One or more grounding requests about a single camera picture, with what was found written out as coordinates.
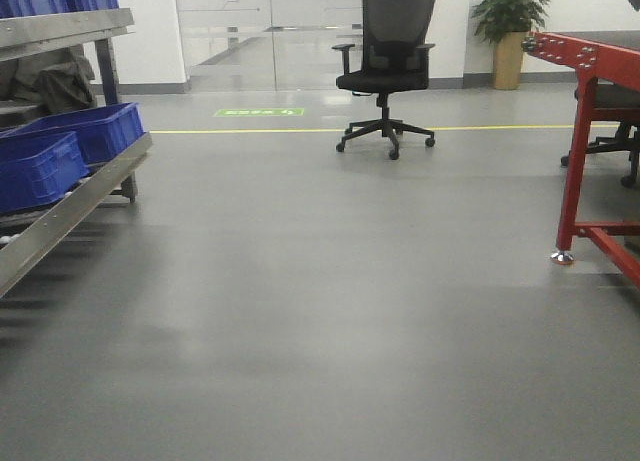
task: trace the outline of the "green floor sign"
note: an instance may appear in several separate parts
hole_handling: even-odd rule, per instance
[[[219,109],[218,117],[302,116],[304,108]]]

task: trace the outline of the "red metal frame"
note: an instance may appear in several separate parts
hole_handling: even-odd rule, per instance
[[[640,288],[640,262],[613,239],[640,235],[640,222],[576,221],[591,122],[640,120],[640,109],[595,108],[598,79],[640,91],[640,51],[552,33],[534,33],[534,38],[532,56],[574,68],[578,75],[578,107],[556,247],[568,252],[574,236],[589,238]]]

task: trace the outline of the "yellow floor line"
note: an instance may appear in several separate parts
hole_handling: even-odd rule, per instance
[[[592,124],[592,128],[610,128],[613,124]],[[497,131],[518,129],[572,129],[573,124],[532,124],[498,126],[440,126],[429,128],[434,131]],[[344,129],[281,128],[281,129],[204,129],[204,130],[157,130],[151,134],[274,134],[274,133],[342,133]]]

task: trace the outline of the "chair armrest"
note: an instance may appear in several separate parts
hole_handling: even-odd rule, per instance
[[[416,46],[416,50],[420,55],[420,71],[424,73],[427,83],[429,82],[429,51],[431,51],[431,48],[434,46],[435,44],[433,43]]]
[[[353,47],[355,47],[355,44],[337,44],[335,46],[331,46],[331,49],[342,51],[342,70],[344,71],[344,74],[349,74],[349,50]]]

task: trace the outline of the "red table leg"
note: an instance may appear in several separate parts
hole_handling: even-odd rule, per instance
[[[577,234],[576,216],[578,202],[580,201],[580,188],[587,145],[589,143],[589,131],[591,130],[591,121],[593,119],[597,85],[598,78],[593,77],[592,74],[578,74],[578,108],[571,152],[569,153],[569,169],[564,187],[558,237],[556,238],[556,248],[558,250],[551,256],[551,259],[557,264],[567,265],[573,263],[573,256],[571,256],[569,250],[571,249],[573,236]]]

